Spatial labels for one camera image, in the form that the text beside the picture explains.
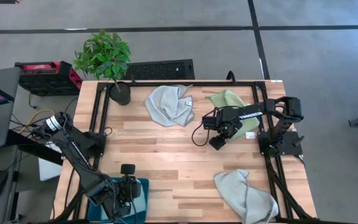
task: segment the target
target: white towel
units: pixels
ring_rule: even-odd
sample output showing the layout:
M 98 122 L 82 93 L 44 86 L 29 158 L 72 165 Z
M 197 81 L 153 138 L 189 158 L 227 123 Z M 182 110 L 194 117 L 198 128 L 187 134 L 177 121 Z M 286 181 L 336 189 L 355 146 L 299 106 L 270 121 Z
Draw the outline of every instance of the white towel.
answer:
M 240 169 L 217 174 L 216 188 L 243 224 L 268 223 L 278 214 L 277 202 L 269 193 L 249 186 L 248 175 L 249 171 Z
M 145 105 L 153 121 L 164 127 L 186 126 L 194 119 L 193 98 L 185 94 L 190 86 L 159 86 L 147 97 Z

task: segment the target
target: potted plant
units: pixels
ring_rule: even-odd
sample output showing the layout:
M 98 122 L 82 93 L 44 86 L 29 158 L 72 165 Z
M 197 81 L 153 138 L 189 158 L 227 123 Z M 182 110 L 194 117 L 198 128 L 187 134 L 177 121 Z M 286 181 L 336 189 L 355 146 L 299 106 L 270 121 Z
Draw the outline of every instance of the potted plant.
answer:
M 97 80 L 100 77 L 113 79 L 115 85 L 110 88 L 109 96 L 120 105 L 127 105 L 131 101 L 131 89 L 119 80 L 127 72 L 126 63 L 131 61 L 130 56 L 128 43 L 118 34 L 110 35 L 100 30 L 99 34 L 93 34 L 85 41 L 83 52 L 75 52 L 75 70 L 83 71 L 86 76 L 90 73 Z

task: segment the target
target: yellow cable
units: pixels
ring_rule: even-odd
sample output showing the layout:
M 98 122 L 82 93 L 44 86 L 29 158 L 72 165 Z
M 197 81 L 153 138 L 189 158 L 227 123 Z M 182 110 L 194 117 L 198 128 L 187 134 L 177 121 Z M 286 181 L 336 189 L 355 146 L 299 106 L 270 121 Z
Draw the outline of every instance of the yellow cable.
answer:
M 53 115 L 55 115 L 55 112 L 53 110 L 50 110 L 50 109 L 44 109 L 44 110 L 40 110 L 38 112 L 36 112 L 33 116 L 31 116 L 31 119 L 29 120 L 29 122 L 27 122 L 26 125 L 29 125 L 31 123 L 31 121 L 40 113 L 42 112 L 51 112 Z M 22 134 L 22 132 L 25 130 L 26 127 L 23 127 L 18 133 L 19 134 Z

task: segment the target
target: black plant pot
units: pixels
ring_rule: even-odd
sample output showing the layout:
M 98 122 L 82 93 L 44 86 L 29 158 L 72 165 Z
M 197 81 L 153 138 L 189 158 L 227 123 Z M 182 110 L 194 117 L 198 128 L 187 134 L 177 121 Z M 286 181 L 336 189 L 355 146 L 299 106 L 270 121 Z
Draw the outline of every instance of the black plant pot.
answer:
M 109 96 L 119 105 L 127 105 L 131 102 L 131 88 L 124 82 L 117 82 L 117 85 L 119 86 L 120 91 L 118 91 L 117 86 L 114 84 L 110 87 Z

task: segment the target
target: wooden table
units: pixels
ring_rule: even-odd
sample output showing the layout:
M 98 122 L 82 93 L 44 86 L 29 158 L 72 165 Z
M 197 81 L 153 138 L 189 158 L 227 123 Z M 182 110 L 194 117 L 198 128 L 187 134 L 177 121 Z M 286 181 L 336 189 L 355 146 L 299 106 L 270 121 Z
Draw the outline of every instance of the wooden table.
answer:
M 97 83 L 83 82 L 81 88 L 74 125 L 82 131 L 88 131 L 90 125 Z M 265 83 L 269 98 L 285 95 L 282 82 Z M 185 96 L 193 96 L 195 119 L 185 128 L 179 125 L 164 128 L 151 120 L 144 101 L 154 89 L 155 87 L 132 87 L 132 101 L 126 106 L 119 106 L 110 100 L 106 127 L 112 128 L 112 134 L 107 138 L 99 169 L 112 177 L 120 177 L 121 164 L 135 164 L 135 176 L 150 180 L 148 222 L 239 222 L 239 216 L 216 190 L 213 177 L 220 172 L 249 170 L 250 184 L 269 192 L 265 162 L 259 153 L 257 140 L 240 138 L 216 151 L 209 144 L 203 147 L 195 146 L 191 141 L 191 134 L 200 125 L 201 117 L 214 107 L 210 100 L 205 99 L 206 96 L 230 89 L 244 102 L 253 103 L 251 88 L 189 88 Z M 96 130 L 102 104 L 98 110 Z M 205 142 L 205 139 L 206 131 L 199 129 L 195 134 L 195 141 L 201 143 Z M 282 161 L 289 191 L 305 211 L 315 217 L 316 212 L 303 164 L 293 156 L 282 156 Z M 65 161 L 55 197 L 57 215 L 64 207 L 71 170 L 72 166 Z M 78 176 L 75 174 L 70 185 L 69 201 L 77 188 Z M 285 217 L 282 195 L 278 189 L 277 191 L 280 210 Z M 85 200 L 82 203 L 80 217 L 84 217 L 85 214 L 84 202 Z

